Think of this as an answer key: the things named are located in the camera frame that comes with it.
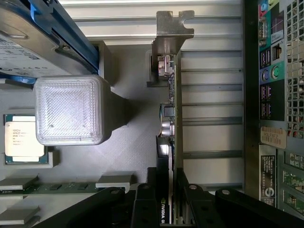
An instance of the ethernet port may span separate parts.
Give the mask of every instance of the ethernet port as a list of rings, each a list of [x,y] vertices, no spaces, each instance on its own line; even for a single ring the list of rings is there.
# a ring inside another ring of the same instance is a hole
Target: ethernet port
[[[280,47],[280,44],[277,44],[272,47],[272,60],[275,61],[281,57],[282,54],[282,48]]]

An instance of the clear plastic cap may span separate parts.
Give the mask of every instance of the clear plastic cap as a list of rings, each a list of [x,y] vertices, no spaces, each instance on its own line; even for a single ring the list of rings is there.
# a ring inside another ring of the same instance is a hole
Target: clear plastic cap
[[[96,145],[104,138],[110,86],[99,76],[44,76],[34,87],[36,136],[43,145]]]

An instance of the drive label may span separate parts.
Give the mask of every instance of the drive label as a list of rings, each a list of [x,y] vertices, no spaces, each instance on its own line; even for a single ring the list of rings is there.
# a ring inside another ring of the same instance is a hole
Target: drive label
[[[0,35],[0,73],[26,77],[70,75],[3,35]]]

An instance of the usb port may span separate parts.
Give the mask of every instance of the usb port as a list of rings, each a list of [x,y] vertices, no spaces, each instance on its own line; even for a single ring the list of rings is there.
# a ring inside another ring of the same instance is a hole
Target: usb port
[[[260,58],[260,66],[261,68],[264,68],[265,65],[266,65],[266,53],[265,52],[262,52],[261,53],[261,58]]]
[[[271,98],[271,87],[268,85],[267,86],[267,99]]]
[[[267,114],[266,114],[267,117],[271,117],[271,105],[270,103],[267,103]]]
[[[266,117],[267,114],[267,107],[265,103],[262,103],[262,107],[261,107],[261,116],[262,117]]]
[[[261,99],[267,99],[266,86],[261,86]]]
[[[277,44],[272,47],[272,60],[275,61],[281,57],[282,54],[282,48],[280,47],[280,44]]]
[[[266,65],[270,64],[270,50],[266,51]]]

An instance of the barcode sticker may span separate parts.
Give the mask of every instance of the barcode sticker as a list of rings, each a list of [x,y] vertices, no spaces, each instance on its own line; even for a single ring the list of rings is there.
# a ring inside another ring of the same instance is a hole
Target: barcode sticker
[[[281,149],[286,148],[287,134],[281,128],[261,127],[261,142]]]

